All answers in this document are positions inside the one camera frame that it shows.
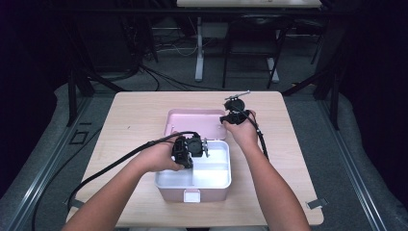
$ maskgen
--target tabletop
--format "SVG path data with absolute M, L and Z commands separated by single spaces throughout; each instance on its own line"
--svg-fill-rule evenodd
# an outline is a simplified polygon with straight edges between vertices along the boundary
M 319 8 L 319 0 L 177 0 L 178 7 Z
M 84 179 L 118 160 L 136 147 L 164 136 L 167 114 L 172 109 L 224 110 L 224 99 L 233 91 L 120 92 L 89 160 Z M 294 129 L 280 92 L 253 91 L 241 97 L 246 109 L 256 112 L 269 160 L 288 182 L 311 225 L 323 222 L 320 208 L 306 202 L 317 199 Z M 118 227 L 216 227 L 267 225 L 259 206 L 245 157 L 231 134 L 231 178 L 226 200 L 218 202 L 167 202 L 155 185 L 155 173 L 146 173 L 126 205 Z M 87 201 L 127 162 L 85 185 L 76 199 Z M 70 218 L 76 208 L 72 208 Z

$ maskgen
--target box lid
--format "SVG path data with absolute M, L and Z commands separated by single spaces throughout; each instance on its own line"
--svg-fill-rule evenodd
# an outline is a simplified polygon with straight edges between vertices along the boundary
M 225 116 L 223 110 L 212 109 L 172 109 L 168 112 L 165 136 L 172 132 L 193 131 L 204 140 L 224 140 L 227 130 L 219 118 Z

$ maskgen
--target handheld device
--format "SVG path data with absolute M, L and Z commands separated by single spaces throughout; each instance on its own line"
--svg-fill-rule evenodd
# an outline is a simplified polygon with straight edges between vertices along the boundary
M 192 138 L 181 136 L 175 141 L 171 155 L 175 163 L 183 165 L 184 168 L 192 168 L 191 157 L 202 157 L 203 153 L 209 157 L 207 139 L 202 141 L 199 136 Z

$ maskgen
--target white container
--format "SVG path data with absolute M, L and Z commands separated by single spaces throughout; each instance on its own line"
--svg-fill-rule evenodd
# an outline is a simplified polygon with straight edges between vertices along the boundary
M 221 110 L 176 109 L 168 113 L 165 135 L 172 131 L 197 132 L 201 139 L 212 135 L 225 139 L 226 130 L 220 125 Z M 167 201 L 210 202 L 226 199 L 231 185 L 229 146 L 225 141 L 208 141 L 207 158 L 204 154 L 192 158 L 193 168 L 179 171 L 156 172 L 155 184 Z

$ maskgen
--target wooden table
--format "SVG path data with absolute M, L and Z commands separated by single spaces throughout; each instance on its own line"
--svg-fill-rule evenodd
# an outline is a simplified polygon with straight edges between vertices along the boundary
M 224 98 L 232 91 L 121 92 L 115 97 L 84 179 L 136 147 L 164 136 L 171 109 L 224 109 Z M 321 209 L 310 210 L 306 202 L 317 199 L 283 97 L 276 91 L 253 91 L 242 96 L 246 109 L 257 113 L 271 163 L 299 199 L 309 223 L 323 222 Z M 249 168 L 241 150 L 228 133 L 225 141 L 231 155 L 232 183 L 225 201 L 177 203 L 163 200 L 154 184 L 155 173 L 145 174 L 123 214 L 118 227 L 208 227 L 267 225 L 255 194 Z M 122 167 L 120 165 L 84 186 L 76 196 L 87 201 Z M 68 218 L 75 212 L 71 209 Z

